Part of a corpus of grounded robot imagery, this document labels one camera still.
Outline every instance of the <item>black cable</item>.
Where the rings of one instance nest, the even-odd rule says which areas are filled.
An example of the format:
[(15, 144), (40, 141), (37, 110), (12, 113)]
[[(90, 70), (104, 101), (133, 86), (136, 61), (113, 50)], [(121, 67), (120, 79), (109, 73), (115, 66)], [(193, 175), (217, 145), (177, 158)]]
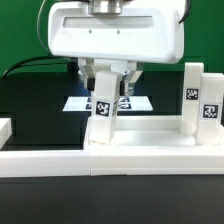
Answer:
[(40, 10), (39, 10), (38, 16), (37, 16), (37, 37), (38, 37), (38, 40), (39, 40), (40, 44), (42, 45), (42, 47), (46, 51), (51, 53), (50, 49), (43, 42), (41, 34), (40, 34), (41, 17), (42, 17), (42, 14), (43, 14), (44, 7), (47, 5), (46, 3), (47, 3), (47, 0), (43, 0), (42, 4), (40, 6)]
[(21, 68), (21, 67), (28, 67), (28, 66), (35, 66), (35, 65), (38, 65), (38, 64), (34, 64), (34, 65), (24, 65), (24, 64), (27, 64), (27, 63), (30, 63), (30, 62), (34, 62), (34, 61), (41, 61), (41, 60), (55, 60), (55, 59), (68, 59), (68, 58), (65, 58), (65, 57), (55, 57), (55, 56), (41, 56), (41, 57), (34, 57), (34, 58), (29, 58), (29, 59), (26, 59), (26, 60), (23, 60), (23, 61), (20, 61), (14, 65), (12, 65), (10, 68), (8, 68), (2, 75), (1, 79), (6, 79), (8, 74), (15, 70), (15, 69), (18, 69), (18, 68)]
[(179, 24), (182, 23), (182, 22), (184, 22), (187, 19), (187, 17), (190, 14), (190, 11), (191, 11), (191, 0), (186, 0), (186, 10), (185, 10), (184, 16), (180, 20)]

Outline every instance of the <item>black surface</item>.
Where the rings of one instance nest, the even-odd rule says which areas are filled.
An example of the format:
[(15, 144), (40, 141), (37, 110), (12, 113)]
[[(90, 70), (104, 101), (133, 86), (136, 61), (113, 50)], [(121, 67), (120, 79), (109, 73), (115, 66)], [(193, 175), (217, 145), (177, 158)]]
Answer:
[(223, 224), (223, 176), (0, 179), (0, 222)]
[[(136, 84), (135, 95), (148, 96), (154, 111), (119, 115), (179, 115), (182, 89), (181, 72), (144, 73)], [(90, 112), (62, 112), (69, 96), (90, 95), (74, 75), (12, 74), (0, 80), (0, 92), (0, 118), (12, 118), (13, 127), (13, 135), (3, 150), (16, 145), (82, 146)]]

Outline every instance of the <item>white foam block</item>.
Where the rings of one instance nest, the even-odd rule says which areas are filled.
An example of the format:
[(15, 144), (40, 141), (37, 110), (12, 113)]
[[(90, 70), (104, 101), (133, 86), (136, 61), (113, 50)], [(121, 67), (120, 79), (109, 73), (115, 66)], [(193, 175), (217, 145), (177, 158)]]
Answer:
[(220, 144), (223, 93), (223, 74), (203, 74), (196, 144)]
[(9, 118), (0, 119), (0, 149), (12, 134), (11, 120)]
[(89, 140), (109, 143), (114, 136), (122, 75), (111, 71), (96, 73)]
[(89, 176), (90, 174), (88, 151), (0, 152), (0, 177)]
[(180, 131), (186, 135), (194, 135), (196, 133), (201, 77), (203, 72), (204, 65), (202, 63), (185, 64), (182, 122)]

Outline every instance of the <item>white stand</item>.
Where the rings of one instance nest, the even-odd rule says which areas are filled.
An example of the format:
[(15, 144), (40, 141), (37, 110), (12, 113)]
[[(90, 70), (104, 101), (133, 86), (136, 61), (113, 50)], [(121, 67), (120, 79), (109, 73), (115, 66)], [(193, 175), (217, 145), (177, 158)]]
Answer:
[(186, 64), (182, 116), (118, 117), (113, 140), (89, 142), (92, 175), (224, 174), (223, 74)]

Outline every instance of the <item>white base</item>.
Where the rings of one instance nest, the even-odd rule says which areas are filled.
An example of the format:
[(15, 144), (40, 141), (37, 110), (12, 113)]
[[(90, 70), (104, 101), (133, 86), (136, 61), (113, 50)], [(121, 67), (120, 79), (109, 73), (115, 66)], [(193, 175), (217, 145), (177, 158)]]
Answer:
[(11, 120), (9, 118), (0, 119), (0, 149), (12, 134)]
[(224, 174), (223, 131), (221, 145), (195, 147), (180, 119), (118, 117), (110, 145), (88, 144), (87, 128), (79, 151), (0, 152), (0, 177)]
[(110, 145), (88, 142), (87, 127), (91, 175), (224, 174), (223, 141), (195, 146), (194, 137), (180, 134), (180, 121), (181, 116), (118, 117)]

